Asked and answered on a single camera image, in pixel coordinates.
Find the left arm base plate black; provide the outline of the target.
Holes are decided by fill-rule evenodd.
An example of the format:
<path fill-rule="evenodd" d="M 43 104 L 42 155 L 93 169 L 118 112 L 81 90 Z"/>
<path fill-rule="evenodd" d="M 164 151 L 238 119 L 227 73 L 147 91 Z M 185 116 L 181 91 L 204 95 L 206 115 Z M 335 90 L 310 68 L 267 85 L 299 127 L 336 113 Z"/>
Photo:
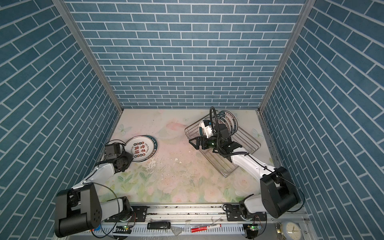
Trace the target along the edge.
<path fill-rule="evenodd" d="M 131 206 L 132 217 L 130 222 L 144 223 L 147 217 L 148 206 Z"/>

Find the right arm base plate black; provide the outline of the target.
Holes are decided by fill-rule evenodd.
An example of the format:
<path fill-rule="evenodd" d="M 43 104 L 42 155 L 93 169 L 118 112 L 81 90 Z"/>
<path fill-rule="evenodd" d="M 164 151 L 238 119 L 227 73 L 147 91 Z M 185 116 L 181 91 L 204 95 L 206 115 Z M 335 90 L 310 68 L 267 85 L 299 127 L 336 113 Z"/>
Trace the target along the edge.
<path fill-rule="evenodd" d="M 240 222 L 240 221 L 256 221 L 265 222 L 267 220 L 266 212 L 256 212 L 250 214 L 243 209 L 240 205 L 224 204 L 222 205 L 228 222 Z"/>

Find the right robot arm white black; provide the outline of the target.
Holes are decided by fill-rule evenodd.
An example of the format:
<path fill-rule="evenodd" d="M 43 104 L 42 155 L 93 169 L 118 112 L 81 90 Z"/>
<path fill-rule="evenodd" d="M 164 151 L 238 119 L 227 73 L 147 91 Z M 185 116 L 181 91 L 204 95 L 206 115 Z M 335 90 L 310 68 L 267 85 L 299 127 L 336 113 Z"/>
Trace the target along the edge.
<path fill-rule="evenodd" d="M 267 165 L 232 139 L 224 141 L 216 137 L 196 137 L 190 139 L 189 143 L 196 150 L 213 150 L 259 180 L 260 195 L 250 195 L 239 203 L 239 211 L 244 219 L 248 220 L 261 212 L 279 218 L 300 202 L 298 188 L 287 169 Z"/>

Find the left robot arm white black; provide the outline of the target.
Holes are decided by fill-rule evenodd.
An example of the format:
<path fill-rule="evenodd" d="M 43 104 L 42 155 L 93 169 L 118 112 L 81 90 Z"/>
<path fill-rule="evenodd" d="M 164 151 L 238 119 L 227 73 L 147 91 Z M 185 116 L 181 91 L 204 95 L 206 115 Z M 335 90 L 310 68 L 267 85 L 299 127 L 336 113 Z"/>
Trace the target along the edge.
<path fill-rule="evenodd" d="M 80 183 L 58 192 L 55 209 L 55 235 L 63 238 L 87 230 L 94 230 L 104 220 L 126 222 L 132 219 L 134 210 L 127 197 L 117 197 L 101 203 L 97 187 L 114 174 L 124 172 L 134 156 L 125 150 L 106 151 L 100 165 Z"/>

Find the metal wire dish rack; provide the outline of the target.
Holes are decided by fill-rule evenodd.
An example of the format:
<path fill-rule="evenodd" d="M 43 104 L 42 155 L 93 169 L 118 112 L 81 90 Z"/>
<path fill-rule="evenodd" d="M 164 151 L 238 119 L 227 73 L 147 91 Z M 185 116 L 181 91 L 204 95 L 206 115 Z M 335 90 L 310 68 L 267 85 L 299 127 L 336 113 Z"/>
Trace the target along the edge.
<path fill-rule="evenodd" d="M 189 140 L 196 137 L 200 137 L 199 123 L 204 119 L 208 119 L 210 121 L 218 120 L 219 124 L 225 124 L 230 132 L 230 127 L 228 126 L 228 123 L 226 122 L 225 118 L 223 118 L 219 114 L 219 112 L 217 112 L 215 115 L 208 114 L 202 119 L 193 123 L 192 125 L 186 127 L 185 134 Z M 221 150 L 227 155 L 235 152 L 247 152 L 249 154 L 253 154 L 257 150 L 259 150 L 262 146 L 258 140 L 256 140 L 254 137 L 248 134 L 245 130 L 243 130 L 240 127 L 240 125 L 237 132 L 233 136 L 230 136 L 225 140 L 228 140 L 228 142 L 225 144 L 223 148 L 221 148 Z M 238 167 L 232 163 L 230 156 L 222 157 L 217 152 L 217 150 L 199 149 L 198 151 L 203 156 L 205 156 L 205 158 L 221 173 L 223 177 L 229 176 Z"/>

